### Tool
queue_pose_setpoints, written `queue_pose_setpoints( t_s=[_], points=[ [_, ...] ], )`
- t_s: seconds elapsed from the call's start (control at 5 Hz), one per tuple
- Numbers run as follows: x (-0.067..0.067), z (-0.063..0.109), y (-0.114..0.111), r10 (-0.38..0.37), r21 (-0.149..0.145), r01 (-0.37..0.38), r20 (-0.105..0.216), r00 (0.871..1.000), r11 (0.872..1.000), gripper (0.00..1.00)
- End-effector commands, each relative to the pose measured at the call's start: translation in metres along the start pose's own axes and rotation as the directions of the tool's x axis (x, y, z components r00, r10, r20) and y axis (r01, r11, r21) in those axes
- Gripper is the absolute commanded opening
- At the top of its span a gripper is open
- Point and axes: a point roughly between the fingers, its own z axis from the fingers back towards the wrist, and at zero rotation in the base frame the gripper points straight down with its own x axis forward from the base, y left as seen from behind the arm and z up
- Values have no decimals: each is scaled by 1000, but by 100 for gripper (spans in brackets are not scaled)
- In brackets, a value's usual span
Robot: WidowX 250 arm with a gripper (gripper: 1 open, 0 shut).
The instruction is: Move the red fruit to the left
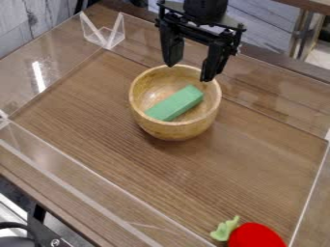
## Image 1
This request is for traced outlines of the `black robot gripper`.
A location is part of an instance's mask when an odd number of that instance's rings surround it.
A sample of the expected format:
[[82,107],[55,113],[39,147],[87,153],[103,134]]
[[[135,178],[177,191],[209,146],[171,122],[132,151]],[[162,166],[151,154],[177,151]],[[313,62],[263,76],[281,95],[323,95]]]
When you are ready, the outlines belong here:
[[201,82],[223,71],[231,54],[238,53],[243,23],[227,15],[229,0],[158,0],[165,63],[175,66],[183,57],[185,38],[209,45],[202,62]]

